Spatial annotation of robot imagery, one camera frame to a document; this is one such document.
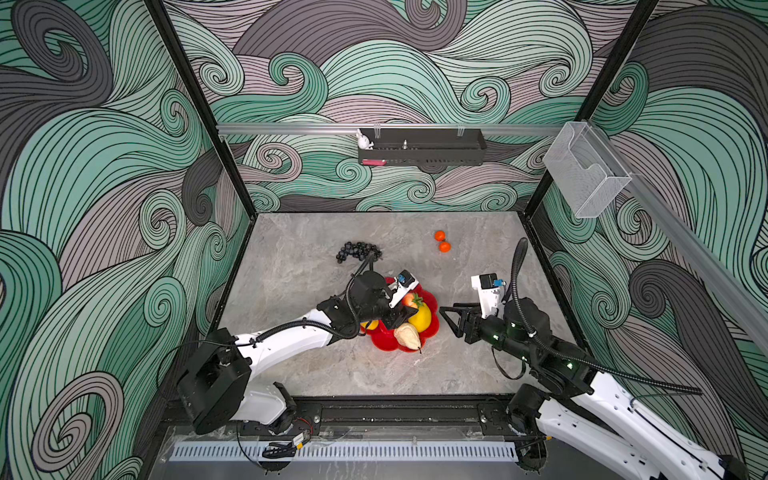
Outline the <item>red flower-shaped fruit bowl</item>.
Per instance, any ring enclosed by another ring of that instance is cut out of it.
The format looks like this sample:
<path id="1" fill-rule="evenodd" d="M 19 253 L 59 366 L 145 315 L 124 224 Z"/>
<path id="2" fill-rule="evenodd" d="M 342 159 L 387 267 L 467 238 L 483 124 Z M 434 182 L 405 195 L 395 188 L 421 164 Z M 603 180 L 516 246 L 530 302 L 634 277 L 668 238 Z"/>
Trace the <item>red flower-shaped fruit bowl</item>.
<path id="1" fill-rule="evenodd" d="M 440 329 L 440 320 L 438 318 L 439 304 L 436 297 L 431 292 L 424 289 L 421 285 L 416 287 L 415 293 L 424 300 L 424 303 L 431 311 L 430 325 L 424 331 L 419 333 L 421 345 L 425 346 L 427 340 L 434 337 Z M 370 338 L 373 345 L 381 351 L 401 351 L 405 353 L 416 353 L 416 350 L 412 350 L 400 345 L 395 339 L 393 331 L 387 330 L 381 323 L 377 325 L 375 330 L 368 330 L 366 337 Z"/>

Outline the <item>large yellow lemon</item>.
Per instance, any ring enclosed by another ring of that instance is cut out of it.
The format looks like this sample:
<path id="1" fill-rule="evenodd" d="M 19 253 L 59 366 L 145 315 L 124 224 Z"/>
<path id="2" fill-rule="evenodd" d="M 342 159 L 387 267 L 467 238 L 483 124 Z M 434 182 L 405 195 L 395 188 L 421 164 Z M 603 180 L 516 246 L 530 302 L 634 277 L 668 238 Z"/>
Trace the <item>large yellow lemon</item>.
<path id="1" fill-rule="evenodd" d="M 417 312 L 408 319 L 408 323 L 412 325 L 418 333 L 427 330 L 432 323 L 432 312 L 429 306 L 426 304 L 419 305 Z"/>

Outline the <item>black grape bunch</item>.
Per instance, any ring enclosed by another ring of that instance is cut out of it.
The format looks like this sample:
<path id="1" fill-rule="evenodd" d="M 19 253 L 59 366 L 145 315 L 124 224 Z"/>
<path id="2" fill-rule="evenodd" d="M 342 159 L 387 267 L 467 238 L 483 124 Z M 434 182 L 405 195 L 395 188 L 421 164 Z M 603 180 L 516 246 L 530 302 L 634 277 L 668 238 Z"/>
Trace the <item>black grape bunch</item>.
<path id="1" fill-rule="evenodd" d="M 338 251 L 335 258 L 336 261 L 341 264 L 348 258 L 363 261 L 369 256 L 372 256 L 373 261 L 376 262 L 383 256 L 383 253 L 375 244 L 366 242 L 346 242 Z"/>

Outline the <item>beige pear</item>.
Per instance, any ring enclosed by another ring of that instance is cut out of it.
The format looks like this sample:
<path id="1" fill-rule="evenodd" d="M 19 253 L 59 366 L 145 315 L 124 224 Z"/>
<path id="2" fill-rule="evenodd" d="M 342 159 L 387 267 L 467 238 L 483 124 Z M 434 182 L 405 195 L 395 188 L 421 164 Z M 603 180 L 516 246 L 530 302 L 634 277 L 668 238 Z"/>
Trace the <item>beige pear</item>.
<path id="1" fill-rule="evenodd" d="M 409 322 L 397 327 L 393 335 L 397 343 L 407 350 L 419 351 L 422 348 L 420 334 L 416 327 Z"/>

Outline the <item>small yellow lemon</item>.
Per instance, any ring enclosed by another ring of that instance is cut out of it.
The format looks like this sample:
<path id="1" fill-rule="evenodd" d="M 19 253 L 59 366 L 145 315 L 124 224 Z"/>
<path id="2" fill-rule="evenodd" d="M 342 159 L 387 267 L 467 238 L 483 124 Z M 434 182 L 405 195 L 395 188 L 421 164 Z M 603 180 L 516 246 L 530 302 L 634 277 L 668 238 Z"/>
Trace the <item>small yellow lemon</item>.
<path id="1" fill-rule="evenodd" d="M 371 321 L 363 322 L 361 324 L 361 329 L 364 331 L 376 330 L 378 328 L 379 323 L 380 323 L 379 320 L 371 320 Z"/>

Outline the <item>red strawberry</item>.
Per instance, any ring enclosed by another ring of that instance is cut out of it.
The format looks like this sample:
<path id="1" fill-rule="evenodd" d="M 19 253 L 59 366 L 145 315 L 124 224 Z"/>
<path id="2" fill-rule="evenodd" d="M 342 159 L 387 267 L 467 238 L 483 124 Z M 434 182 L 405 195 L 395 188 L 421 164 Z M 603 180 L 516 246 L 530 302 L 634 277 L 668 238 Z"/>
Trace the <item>red strawberry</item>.
<path id="1" fill-rule="evenodd" d="M 407 307 L 419 309 L 423 305 L 423 299 L 417 293 L 411 291 L 403 297 L 402 303 Z"/>

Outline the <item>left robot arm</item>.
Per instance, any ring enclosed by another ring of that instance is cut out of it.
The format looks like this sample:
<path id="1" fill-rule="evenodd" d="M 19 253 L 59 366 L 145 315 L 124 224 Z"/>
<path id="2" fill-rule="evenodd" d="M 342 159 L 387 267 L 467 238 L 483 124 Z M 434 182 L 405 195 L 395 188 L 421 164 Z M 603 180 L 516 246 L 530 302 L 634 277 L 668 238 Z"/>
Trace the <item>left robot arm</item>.
<path id="1" fill-rule="evenodd" d="M 407 323 L 417 310 L 403 300 L 418 284 L 407 270 L 387 281 L 368 256 L 342 293 L 304 315 L 251 334 L 221 328 L 198 341 L 176 383 L 194 433 L 208 434 L 232 421 L 272 434 L 289 430 L 297 416 L 293 397 L 279 382 L 261 382 L 260 375 L 306 351 L 356 339 L 372 321 L 390 330 Z"/>

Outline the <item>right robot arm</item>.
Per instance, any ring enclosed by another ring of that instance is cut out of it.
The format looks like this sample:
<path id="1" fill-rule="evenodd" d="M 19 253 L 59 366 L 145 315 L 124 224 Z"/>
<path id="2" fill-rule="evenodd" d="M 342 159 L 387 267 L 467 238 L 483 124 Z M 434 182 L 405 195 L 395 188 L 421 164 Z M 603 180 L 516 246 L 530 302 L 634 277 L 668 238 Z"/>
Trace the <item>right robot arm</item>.
<path id="1" fill-rule="evenodd" d="M 623 479 L 746 479 L 744 463 L 688 439 L 620 384 L 627 373 L 597 363 L 579 346 L 553 335 L 549 316 L 519 295 L 527 239 L 515 248 L 509 281 L 494 274 L 471 279 L 475 303 L 439 310 L 453 334 L 487 343 L 522 363 L 537 386 L 524 385 L 505 409 L 512 429 L 529 438 L 517 447 L 520 465 L 537 470 L 543 442 L 557 439 Z"/>

